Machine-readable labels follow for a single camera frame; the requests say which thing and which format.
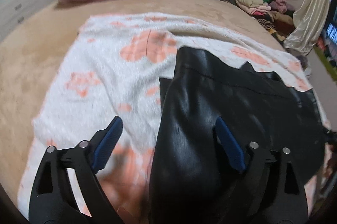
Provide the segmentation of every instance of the cream curtain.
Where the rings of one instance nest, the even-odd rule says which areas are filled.
[[[295,31],[284,41],[286,48],[308,54],[324,27],[330,0],[304,0],[294,13]]]

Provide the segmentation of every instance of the round metal joint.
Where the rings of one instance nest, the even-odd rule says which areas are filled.
[[[47,153],[52,153],[52,152],[54,152],[55,151],[55,146],[49,146],[48,148],[47,148]]]
[[[282,149],[282,151],[283,151],[284,153],[286,153],[286,154],[290,154],[290,149],[287,148],[287,147],[284,147],[284,148]]]
[[[87,147],[89,145],[89,141],[87,141],[87,140],[83,140],[83,141],[81,141],[80,143],[79,143],[79,146],[81,147],[81,148],[85,148],[85,147]]]
[[[258,148],[258,144],[257,144],[256,142],[251,142],[251,143],[249,144],[249,146],[250,146],[251,148],[253,148],[253,149],[257,149],[257,148]]]

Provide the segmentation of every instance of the blue rubber pad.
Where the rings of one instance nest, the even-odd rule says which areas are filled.
[[[215,122],[215,132],[227,154],[230,166],[242,173],[246,169],[244,153],[221,117]]]
[[[94,159],[91,165],[91,169],[94,174],[96,174],[99,170],[104,169],[112,150],[116,146],[119,137],[122,134],[122,131],[123,122],[122,119],[118,117],[94,151]]]

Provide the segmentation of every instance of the tan bedspread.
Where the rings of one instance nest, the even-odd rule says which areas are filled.
[[[244,34],[271,48],[279,43],[257,21],[218,0],[114,0],[53,3],[0,44],[0,182],[16,203],[33,140],[34,118],[78,28],[90,15],[162,12],[196,17]]]

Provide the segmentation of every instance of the drawer handle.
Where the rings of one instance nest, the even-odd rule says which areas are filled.
[[[19,19],[17,20],[17,23],[18,23],[18,24],[22,23],[24,19],[25,19],[25,18],[22,16],[21,18],[19,18]]]
[[[15,11],[19,10],[22,7],[22,4],[18,4],[17,6],[14,7]]]

